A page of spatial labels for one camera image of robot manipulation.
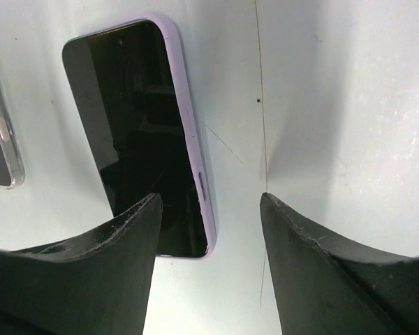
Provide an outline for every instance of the white surface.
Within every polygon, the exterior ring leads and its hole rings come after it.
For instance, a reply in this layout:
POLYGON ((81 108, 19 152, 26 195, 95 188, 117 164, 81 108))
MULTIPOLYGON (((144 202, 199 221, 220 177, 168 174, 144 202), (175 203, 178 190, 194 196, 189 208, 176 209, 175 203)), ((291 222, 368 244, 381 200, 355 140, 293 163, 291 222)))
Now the white surface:
POLYGON ((281 333, 268 265, 261 285, 265 171, 308 217, 419 255, 419 1, 389 0, 258 0, 260 48, 252 0, 0 1, 0 76, 27 171, 0 191, 0 246, 111 217, 61 48, 146 10, 182 34, 219 228, 207 260, 156 261, 146 334, 281 333))

